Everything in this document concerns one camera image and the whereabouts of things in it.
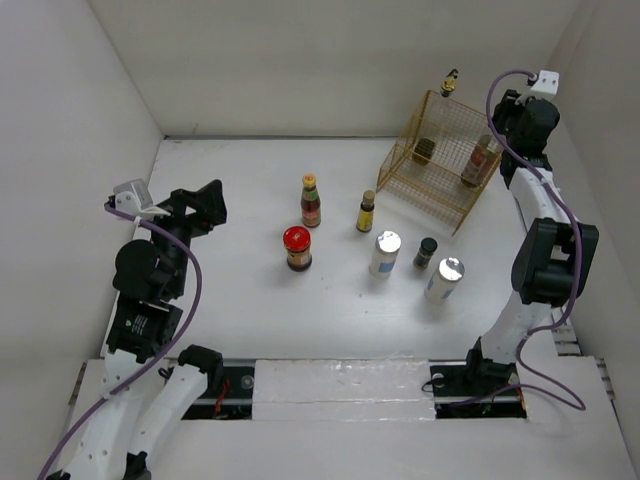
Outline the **clear bottle black cap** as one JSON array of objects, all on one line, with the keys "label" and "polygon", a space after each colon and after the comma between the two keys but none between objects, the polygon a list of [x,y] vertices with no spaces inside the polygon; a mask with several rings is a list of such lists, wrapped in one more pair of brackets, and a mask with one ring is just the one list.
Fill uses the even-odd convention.
[{"label": "clear bottle black cap", "polygon": [[484,134],[477,141],[461,174],[463,186],[475,189],[488,177],[501,153],[492,134]]}]

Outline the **red lid sauce jar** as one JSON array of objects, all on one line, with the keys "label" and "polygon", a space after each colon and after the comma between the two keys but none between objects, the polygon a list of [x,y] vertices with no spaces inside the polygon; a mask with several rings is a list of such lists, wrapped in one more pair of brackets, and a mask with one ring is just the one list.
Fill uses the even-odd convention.
[{"label": "red lid sauce jar", "polygon": [[283,245],[286,251],[286,262],[290,269],[302,272],[312,264],[312,237],[303,226],[291,226],[283,233]]}]

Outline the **tall sauce bottle yellow cap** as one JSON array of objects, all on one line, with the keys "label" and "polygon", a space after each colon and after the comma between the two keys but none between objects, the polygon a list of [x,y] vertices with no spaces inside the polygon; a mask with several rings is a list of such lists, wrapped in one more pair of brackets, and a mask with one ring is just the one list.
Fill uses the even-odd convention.
[{"label": "tall sauce bottle yellow cap", "polygon": [[321,202],[313,174],[302,177],[301,215],[303,224],[308,228],[318,227],[321,223]]}]

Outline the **glass oil bottle gold spout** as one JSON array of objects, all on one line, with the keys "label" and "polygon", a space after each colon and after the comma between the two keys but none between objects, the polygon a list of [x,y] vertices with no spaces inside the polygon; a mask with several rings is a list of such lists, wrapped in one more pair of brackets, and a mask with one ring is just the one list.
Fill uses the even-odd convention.
[{"label": "glass oil bottle gold spout", "polygon": [[420,166],[426,166],[432,160],[436,147],[444,140],[451,96],[456,89],[458,75],[459,71],[452,69],[440,84],[439,90],[428,96],[422,116],[422,133],[411,156]]}]

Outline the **small yellow label bottle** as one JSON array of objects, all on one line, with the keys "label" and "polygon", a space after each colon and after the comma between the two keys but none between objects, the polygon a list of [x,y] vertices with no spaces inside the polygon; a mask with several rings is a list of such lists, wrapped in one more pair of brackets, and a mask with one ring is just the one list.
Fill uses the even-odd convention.
[{"label": "small yellow label bottle", "polygon": [[363,233],[369,232],[373,226],[373,216],[375,209],[375,192],[366,190],[363,193],[356,221],[356,228]]}]

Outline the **white shaker silver lid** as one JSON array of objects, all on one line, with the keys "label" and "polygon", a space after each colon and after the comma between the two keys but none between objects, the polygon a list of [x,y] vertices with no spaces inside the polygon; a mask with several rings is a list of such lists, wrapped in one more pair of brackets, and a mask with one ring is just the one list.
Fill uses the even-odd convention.
[{"label": "white shaker silver lid", "polygon": [[388,278],[395,266],[401,245],[401,237],[394,231],[385,230],[378,234],[369,265],[369,272],[376,278]]},{"label": "white shaker silver lid", "polygon": [[442,259],[424,290],[424,296],[433,303],[442,304],[456,289],[465,274],[465,266],[455,257]]}]

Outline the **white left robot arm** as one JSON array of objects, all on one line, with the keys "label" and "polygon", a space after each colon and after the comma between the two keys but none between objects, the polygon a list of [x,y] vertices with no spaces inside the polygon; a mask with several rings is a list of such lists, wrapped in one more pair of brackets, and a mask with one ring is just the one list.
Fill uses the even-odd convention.
[{"label": "white left robot arm", "polygon": [[149,479],[171,433],[201,396],[222,387],[222,355],[190,345],[174,367],[159,362],[190,326],[203,293],[193,239],[227,220],[215,179],[154,203],[146,183],[114,188],[106,212],[149,231],[115,259],[115,314],[106,339],[100,398],[64,434],[42,479]]}]

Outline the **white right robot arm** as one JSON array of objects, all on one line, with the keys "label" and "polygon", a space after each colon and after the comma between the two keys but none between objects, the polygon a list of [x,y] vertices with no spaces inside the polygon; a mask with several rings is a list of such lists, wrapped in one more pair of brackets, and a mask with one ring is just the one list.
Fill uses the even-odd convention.
[{"label": "white right robot arm", "polygon": [[492,132],[506,144],[500,174],[527,233],[511,270],[512,294],[462,369],[465,387],[476,395],[509,390],[526,341],[552,310],[573,305],[582,293],[599,241],[597,227],[579,222],[554,184],[545,148],[559,120],[550,101],[512,89],[491,116]]}]

